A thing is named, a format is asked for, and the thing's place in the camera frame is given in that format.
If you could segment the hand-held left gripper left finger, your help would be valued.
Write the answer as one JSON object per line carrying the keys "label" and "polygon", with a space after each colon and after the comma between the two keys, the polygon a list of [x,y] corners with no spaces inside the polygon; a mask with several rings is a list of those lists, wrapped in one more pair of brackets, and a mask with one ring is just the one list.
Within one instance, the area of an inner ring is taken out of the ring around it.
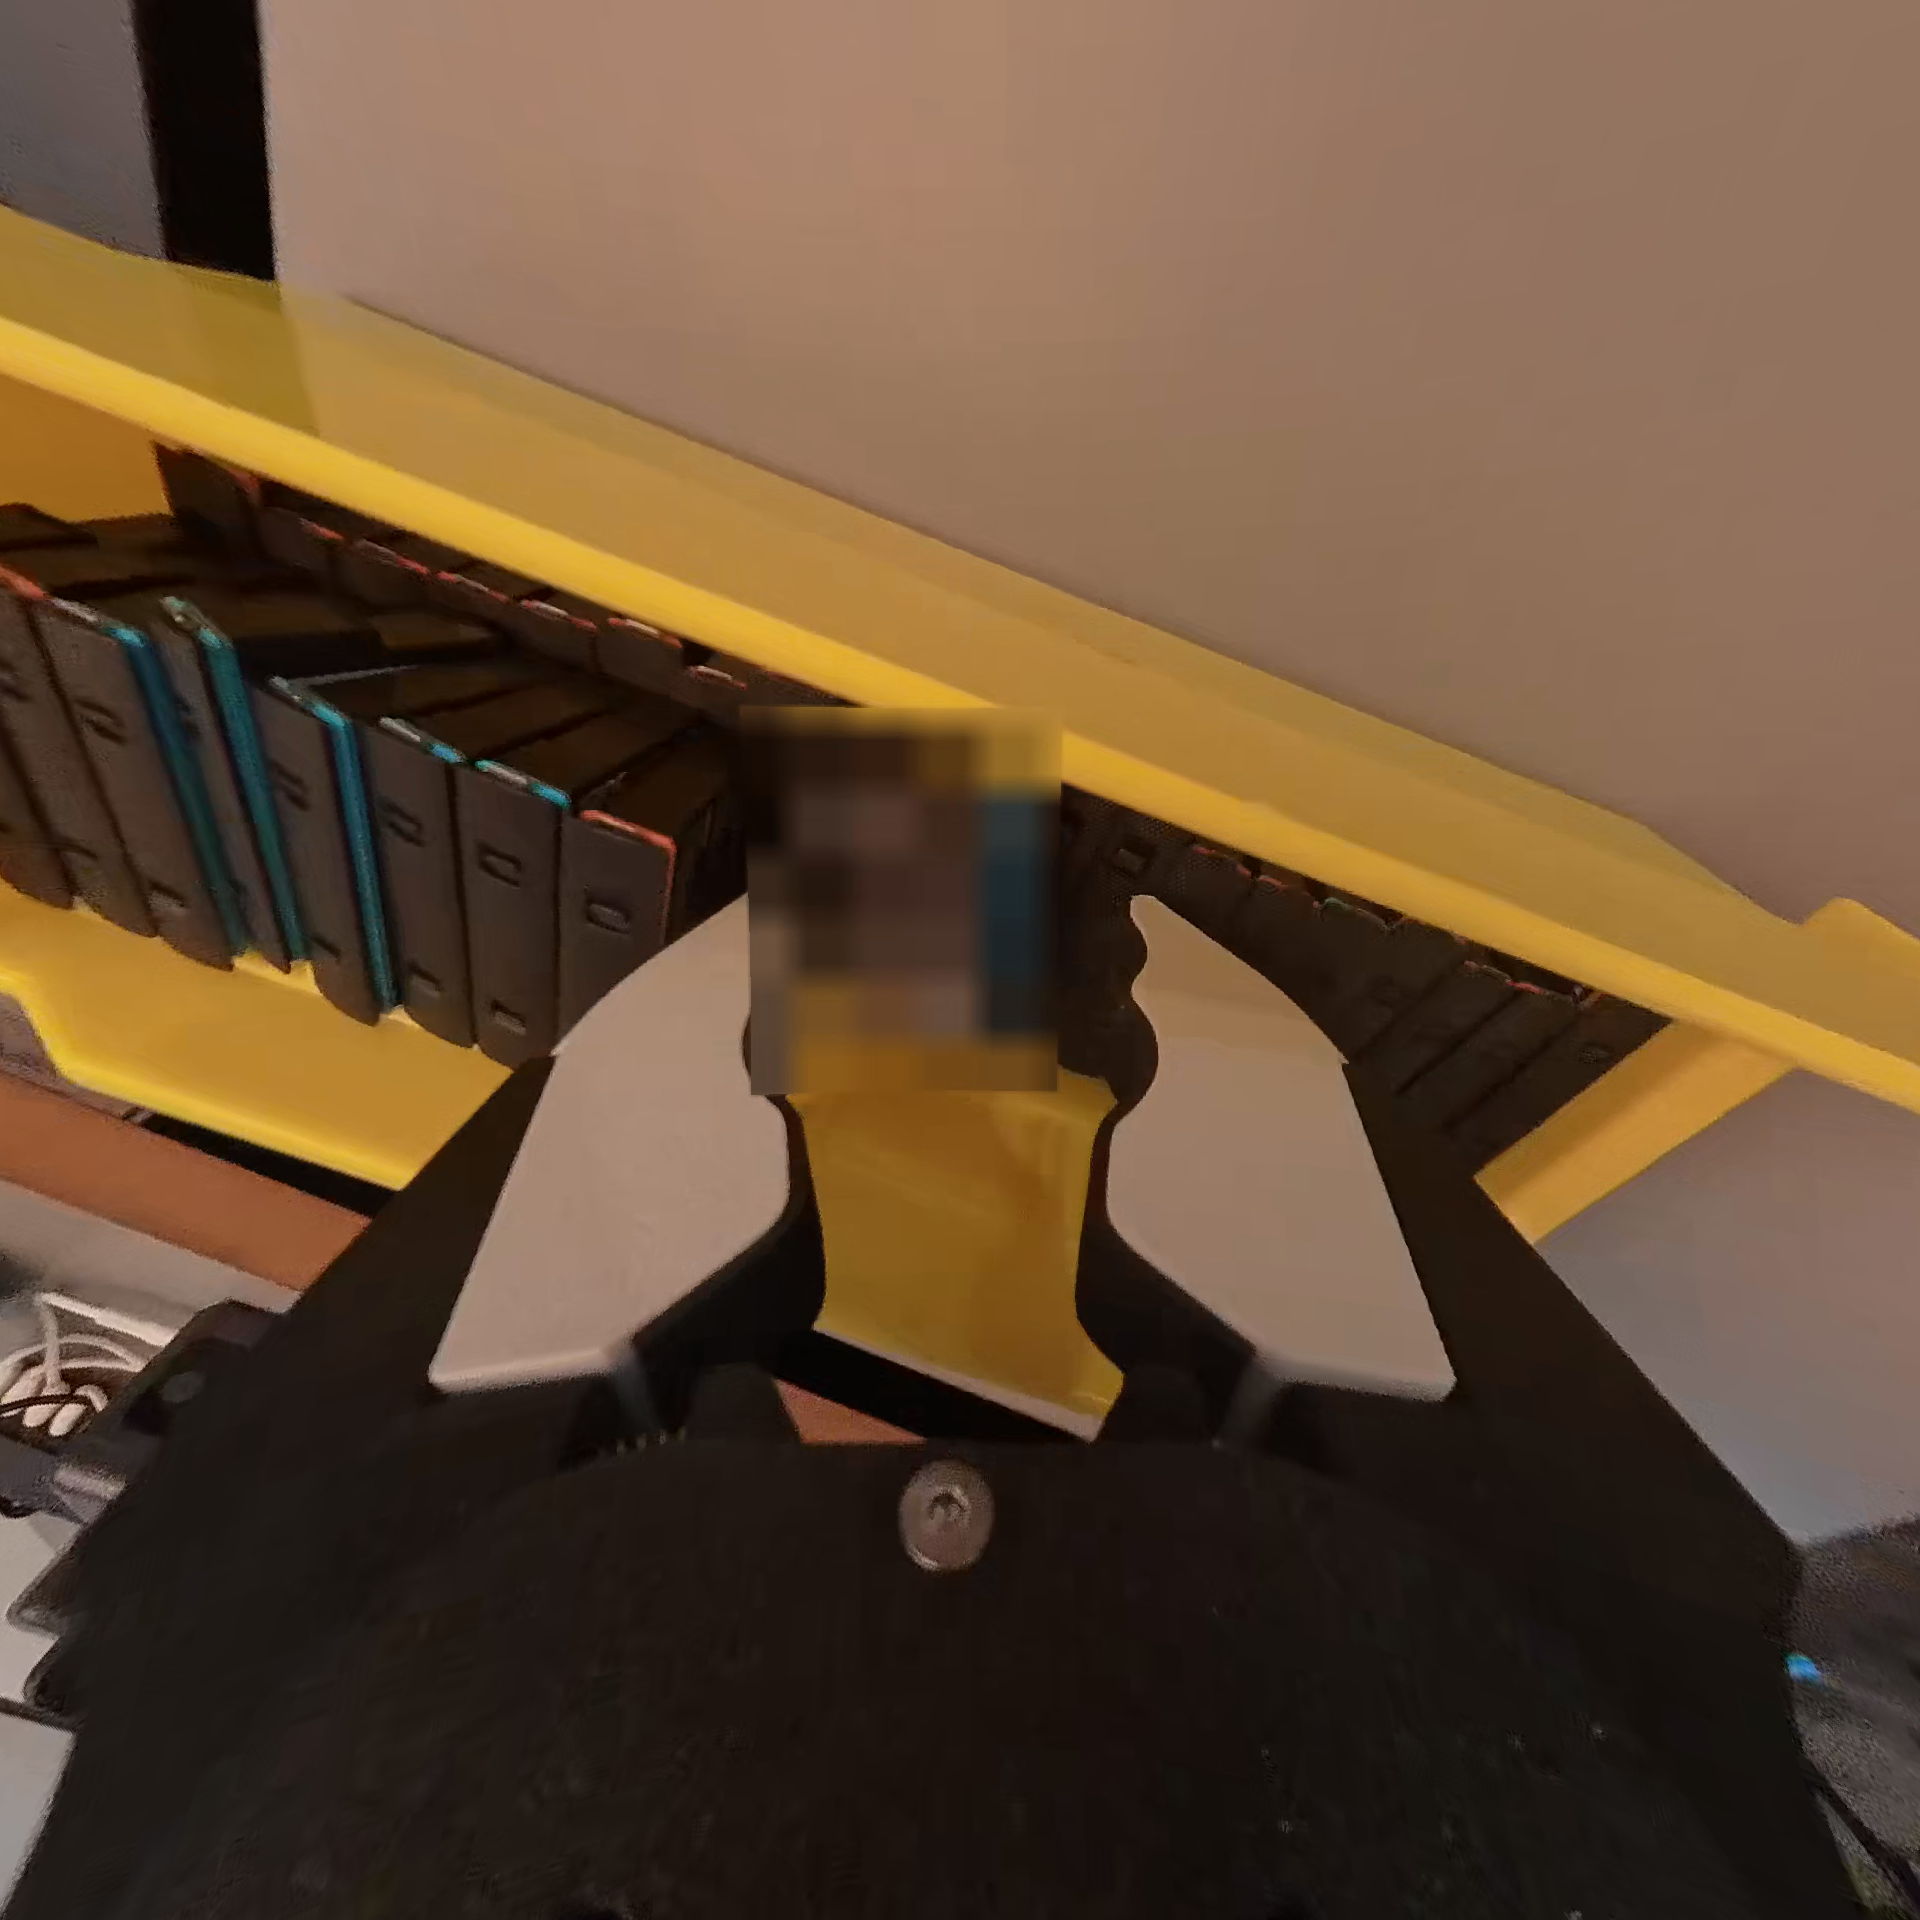
{"label": "hand-held left gripper left finger", "polygon": [[799,1118],[754,1091],[748,907],[605,994],[541,1101],[448,1314],[442,1395],[604,1377],[644,1430],[701,1381],[772,1371],[824,1311],[824,1218]]}

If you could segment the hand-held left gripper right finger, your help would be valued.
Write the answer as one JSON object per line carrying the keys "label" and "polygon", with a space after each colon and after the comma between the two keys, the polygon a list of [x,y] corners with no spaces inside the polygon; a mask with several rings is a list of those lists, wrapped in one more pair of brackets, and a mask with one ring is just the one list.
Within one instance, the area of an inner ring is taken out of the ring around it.
{"label": "hand-held left gripper right finger", "polygon": [[1104,1444],[1252,1444],[1304,1388],[1436,1405],[1455,1365],[1338,1047],[1165,904],[1081,951],[1115,1104],[1085,1178],[1081,1331]]}

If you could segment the yellow plastic bin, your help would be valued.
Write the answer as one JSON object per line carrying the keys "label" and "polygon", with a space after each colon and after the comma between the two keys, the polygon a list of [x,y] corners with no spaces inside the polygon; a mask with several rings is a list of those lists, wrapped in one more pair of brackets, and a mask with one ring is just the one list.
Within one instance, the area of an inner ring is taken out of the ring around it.
{"label": "yellow plastic bin", "polygon": [[[2,208],[2,387],[64,428],[186,444],[859,697],[1035,707],[1118,803],[1556,964],[1668,1020],[1482,1174],[1548,1238],[1789,1073],[1918,1114],[1918,931],[1789,923],[1658,834],[1048,588],[656,423],[351,307]],[[355,1025],[6,898],[2,994],[76,1083],[402,1187],[505,1068]],[[1065,1331],[1091,1091],[828,1120],[828,1334],[1068,1423],[1118,1388]]]}

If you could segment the row of black batteries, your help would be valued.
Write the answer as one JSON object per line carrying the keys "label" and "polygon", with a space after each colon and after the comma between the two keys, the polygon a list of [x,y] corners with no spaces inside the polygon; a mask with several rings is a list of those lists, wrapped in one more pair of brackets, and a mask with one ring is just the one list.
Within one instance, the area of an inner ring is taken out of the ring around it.
{"label": "row of black batteries", "polygon": [[835,697],[154,450],[162,508],[2,504],[2,1047],[401,1183],[746,893],[746,753]]}

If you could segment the black device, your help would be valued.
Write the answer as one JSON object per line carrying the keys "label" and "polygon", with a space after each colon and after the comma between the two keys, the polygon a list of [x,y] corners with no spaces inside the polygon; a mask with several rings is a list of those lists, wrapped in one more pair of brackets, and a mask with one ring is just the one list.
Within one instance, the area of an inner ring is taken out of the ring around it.
{"label": "black device", "polygon": [[2,1318],[2,1518],[91,1524],[274,1314],[214,1303],[159,1327],[56,1291]]}

